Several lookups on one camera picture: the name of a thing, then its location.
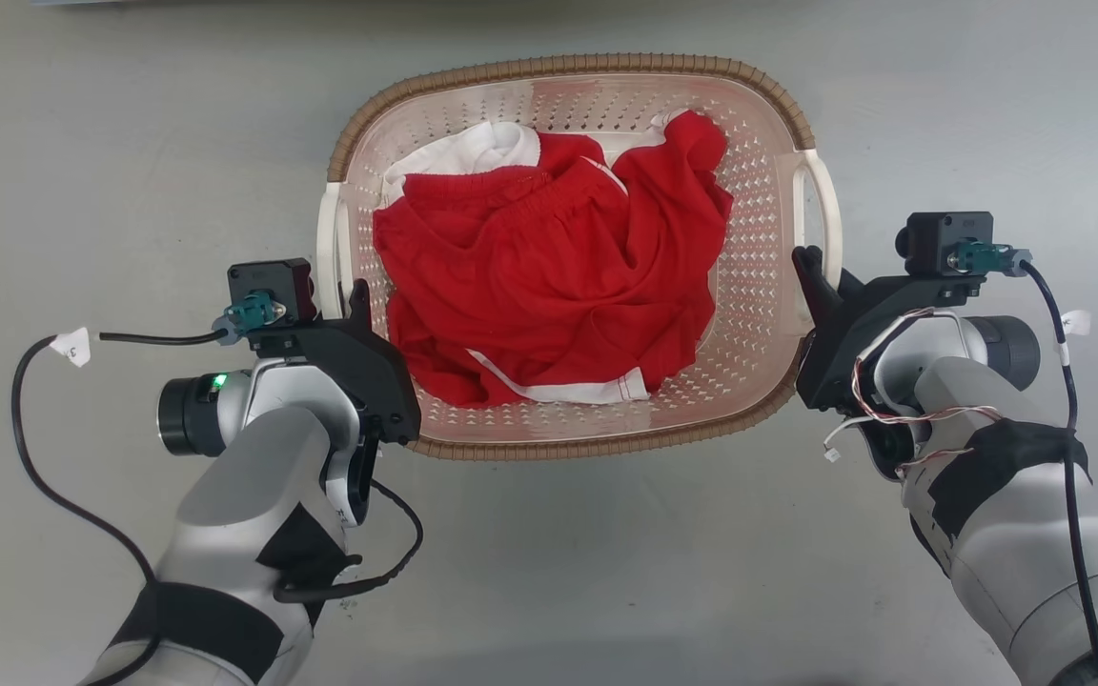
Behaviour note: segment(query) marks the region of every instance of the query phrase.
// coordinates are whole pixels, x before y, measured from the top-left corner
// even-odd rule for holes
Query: perforated basket wall
[[[332,199],[327,195],[322,205],[318,286],[326,292],[326,286],[366,278],[373,328],[386,335],[385,305],[393,286],[372,247],[371,216],[380,175],[424,144],[483,120],[563,134],[639,132],[656,113],[679,108],[706,113],[726,132],[728,150],[718,176],[736,199],[712,274],[718,310],[697,348],[697,363],[668,379],[653,398],[601,407],[527,401],[455,408],[418,387],[423,434],[411,445],[416,451],[452,459],[641,451],[746,429],[789,400],[798,338],[806,330],[798,322],[789,262],[802,234],[798,170],[819,160],[806,153],[814,139],[798,105],[778,83],[740,61],[562,56],[394,83],[358,110],[333,153]]]

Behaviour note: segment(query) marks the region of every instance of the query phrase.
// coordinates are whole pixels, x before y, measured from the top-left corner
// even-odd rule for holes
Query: black cable
[[[396,566],[388,570],[386,573],[380,574],[371,578],[360,578],[357,582],[349,583],[336,583],[333,586],[324,586],[320,588],[288,588],[285,585],[274,586],[273,599],[279,603],[326,603],[326,600],[335,600],[339,598],[349,598],[349,596],[360,596],[366,594],[367,591],[374,591],[380,586],[386,586],[389,582],[396,578],[396,574],[400,574],[408,561],[414,558],[415,552],[418,548],[423,547],[423,520],[417,517],[414,508],[408,506],[400,495],[393,494],[392,491],[388,490],[383,483],[372,480],[371,485],[376,487],[376,491],[380,491],[381,494],[385,496],[389,501],[392,501],[397,508],[401,508],[402,513],[408,517],[408,520],[414,525],[414,531],[417,533],[414,538],[414,543],[408,548],[408,552],[405,552],[405,556],[401,558],[400,563]]]
[[[101,340],[121,340],[127,344],[153,344],[153,346],[197,346],[197,344],[209,344],[213,340],[219,340],[225,337],[227,331],[225,329],[214,330],[212,334],[203,336],[192,336],[189,338],[168,338],[163,336],[136,336],[132,334],[101,334]],[[65,496],[58,494],[53,487],[45,483],[45,480],[40,476],[40,472],[36,472],[36,465],[32,461],[31,452],[27,452],[27,442],[23,437],[23,416],[21,412],[21,396],[23,392],[23,378],[27,373],[27,366],[32,363],[32,360],[40,355],[45,348],[48,347],[57,337],[47,336],[40,339],[37,342],[32,344],[31,348],[27,348],[25,355],[19,358],[19,364],[16,364],[16,372],[14,372],[14,378],[11,380],[11,430],[14,434],[14,443],[16,443],[16,452],[19,454],[19,463],[23,464],[23,470],[27,473],[27,480],[32,482],[32,485],[36,487],[44,496],[46,496],[53,503],[56,503],[58,507],[82,518],[83,521],[96,526],[97,529],[104,531],[109,536],[112,536],[126,551],[130,552],[131,556],[134,556],[134,561],[138,564],[138,569],[143,573],[143,578],[145,585],[152,586],[156,583],[155,570],[152,569],[147,561],[147,555],[143,554],[143,551],[134,541],[131,541],[130,536],[122,533],[122,530],[117,529],[116,526],[110,525],[103,518],[94,516],[94,514],[80,508],[79,505],[75,505],[72,502],[67,501]],[[114,683],[121,683],[125,681],[126,677],[131,676],[139,668],[143,668],[147,661],[152,660],[152,655],[160,646],[160,641],[163,636],[156,631],[156,634],[152,636],[147,643],[147,648],[144,648],[143,652],[136,659],[126,664],[125,667],[119,668],[117,672],[109,674],[108,676],[97,678],[96,682],[88,682],[87,686],[113,686]]]
[[[227,330],[220,328],[202,334],[201,336],[171,337],[171,336],[141,336],[138,334],[110,334],[101,331],[100,340],[112,340],[116,344],[144,344],[144,346],[200,346],[201,344],[213,344],[214,340],[226,337]]]
[[[1066,430],[1075,432],[1075,425],[1079,424],[1079,395],[1075,392],[1075,378],[1071,371],[1071,358],[1066,352],[1066,331],[1062,326],[1062,313],[1058,312],[1058,302],[1053,299],[1053,291],[1049,283],[1045,283],[1041,272],[1031,262],[1020,262],[1020,268],[1032,277],[1040,288],[1041,295],[1044,296],[1044,304],[1050,308],[1050,317],[1053,318],[1053,330],[1058,338],[1058,346],[1062,347],[1062,378],[1066,383],[1066,400],[1071,405],[1071,414],[1066,418]],[[1079,501],[1075,496],[1075,461],[1073,461],[1073,443],[1063,457],[1066,481],[1066,518],[1071,522],[1071,551],[1075,561],[1075,581],[1079,586],[1079,599],[1084,607],[1084,619],[1087,621],[1087,638],[1090,639],[1090,654],[1095,661],[1095,672],[1098,673],[1098,619],[1095,617],[1095,605],[1090,598],[1090,581],[1087,578],[1087,561],[1082,550],[1082,528],[1079,527]]]

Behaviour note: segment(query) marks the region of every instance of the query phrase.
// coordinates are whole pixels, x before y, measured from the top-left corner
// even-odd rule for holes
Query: gray surface
[[[34,9],[0,0],[0,683],[72,683],[138,574],[44,503],[11,451],[8,386],[33,339],[80,325],[201,330],[232,261],[310,256],[336,135],[396,79],[550,53],[715,53],[809,114],[841,196],[849,266],[897,273],[914,210],[989,209],[1064,307],[1098,485],[1098,3],[450,0]],[[975,310],[1044,322],[1028,283]],[[1060,407],[1049,346],[1033,396]],[[204,461],[154,436],[165,379],[221,351],[97,346],[35,366],[26,424],[54,485],[156,558]],[[758,429],[562,464],[378,474],[427,522],[391,587],[333,610],[300,683],[1011,683],[915,543],[894,487],[797,403]],[[378,504],[373,569],[408,543]]]

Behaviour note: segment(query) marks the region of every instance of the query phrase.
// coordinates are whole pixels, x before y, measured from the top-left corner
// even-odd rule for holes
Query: black cylinder
[[[222,454],[226,446],[219,429],[217,373],[165,383],[156,411],[160,440],[173,456]]]
[[[1037,331],[1019,317],[966,317],[986,340],[986,364],[1020,391],[1031,386],[1041,371],[1041,342]]]

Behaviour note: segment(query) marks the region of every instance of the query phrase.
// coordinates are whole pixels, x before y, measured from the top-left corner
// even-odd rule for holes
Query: white tag
[[[1062,315],[1062,329],[1067,336],[1089,336],[1090,313],[1087,310],[1073,310]]]
[[[60,352],[77,368],[88,364],[88,361],[91,360],[91,342],[88,340],[88,327],[86,326],[54,338],[48,347]]]

